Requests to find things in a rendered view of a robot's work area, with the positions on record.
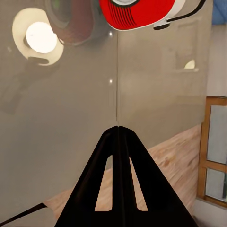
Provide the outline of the radio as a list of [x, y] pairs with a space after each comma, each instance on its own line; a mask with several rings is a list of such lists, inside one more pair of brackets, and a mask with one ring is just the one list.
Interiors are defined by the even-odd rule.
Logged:
[[154, 30], [166, 29], [171, 21], [187, 18], [197, 13], [206, 0], [184, 16], [173, 17], [183, 7], [185, 0], [99, 0], [102, 13], [115, 30], [128, 31], [153, 25]]

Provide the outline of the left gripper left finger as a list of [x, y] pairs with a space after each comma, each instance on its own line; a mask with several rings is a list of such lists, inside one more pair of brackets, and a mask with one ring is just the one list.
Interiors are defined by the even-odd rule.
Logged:
[[[95, 211], [105, 165], [111, 155], [112, 209]], [[126, 227], [119, 126], [103, 132], [54, 227]]]

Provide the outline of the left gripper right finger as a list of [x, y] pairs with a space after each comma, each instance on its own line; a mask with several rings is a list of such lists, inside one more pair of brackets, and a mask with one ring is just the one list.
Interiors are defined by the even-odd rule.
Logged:
[[[137, 136], [119, 126], [126, 227], [199, 227]], [[137, 208], [130, 158], [148, 210]]]

